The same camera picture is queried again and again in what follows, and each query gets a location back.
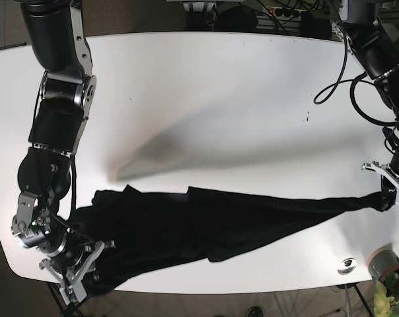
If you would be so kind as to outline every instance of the power strip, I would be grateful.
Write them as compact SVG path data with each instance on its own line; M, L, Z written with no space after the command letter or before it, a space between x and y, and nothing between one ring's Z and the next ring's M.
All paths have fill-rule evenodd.
M283 20L291 20L295 22L301 21L301 13L306 10L301 9L283 9L281 7L266 7L262 9L263 13L271 13L273 14L279 21Z

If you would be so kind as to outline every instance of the silver metal bracket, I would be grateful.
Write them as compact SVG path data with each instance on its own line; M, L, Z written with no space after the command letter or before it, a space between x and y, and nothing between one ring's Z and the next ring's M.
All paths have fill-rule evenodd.
M390 169L388 164L380 165L378 162L364 163L362 170L370 170L385 177L396 188L395 204L399 204L399 179Z
M30 226L36 198L37 196L32 193L20 193L17 214L13 217L12 221L12 233L14 236L25 232Z
M103 241L96 242L94 251L87 257L77 272L74 271L74 268L67 269L66 278L69 282L68 285L66 285L59 274L53 270L51 260L45 259L41 261L40 269L47 269L60 283L60 294L66 305L69 305L71 302L81 302L87 297L87 292L83 287L82 280L85 274L88 273L94 265L95 260L101 255L104 247L105 243Z

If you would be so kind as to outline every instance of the white table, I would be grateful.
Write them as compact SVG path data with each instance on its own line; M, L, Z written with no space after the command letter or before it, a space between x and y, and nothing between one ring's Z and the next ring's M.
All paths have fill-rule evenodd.
M229 33L128 34L89 38L98 77L90 120L77 155L78 206L96 190L185 192L188 186L323 198L366 195L379 177L361 164L389 162L381 128L355 113L349 85L323 105L314 95L333 83L342 44ZM361 73L350 58L345 79ZM17 170L29 143L43 69L31 48L0 52L0 240L11 269L52 281L44 258L10 232L17 210ZM391 120L373 87L357 101ZM117 166L131 177L111 181ZM70 194L60 214L69 214ZM118 289L157 293L249 293L323 287L370 279L365 259L391 243L399 254L399 207L345 213L259 250L148 273ZM340 262L355 258L349 275Z

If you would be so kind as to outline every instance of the black robot arm segment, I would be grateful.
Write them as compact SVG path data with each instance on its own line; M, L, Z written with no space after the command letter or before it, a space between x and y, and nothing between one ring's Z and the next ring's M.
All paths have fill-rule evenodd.
M86 76L92 76L79 3L23 3L21 9L35 56L49 78L82 84Z

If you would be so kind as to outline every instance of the cloth fold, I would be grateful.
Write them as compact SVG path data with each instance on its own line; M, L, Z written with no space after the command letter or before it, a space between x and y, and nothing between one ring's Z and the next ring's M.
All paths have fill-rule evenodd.
M381 193L365 197L284 199L189 188L186 194L96 192L69 221L95 240L114 240L86 275L91 296L165 267L208 258L220 262L313 227L346 211L387 210Z

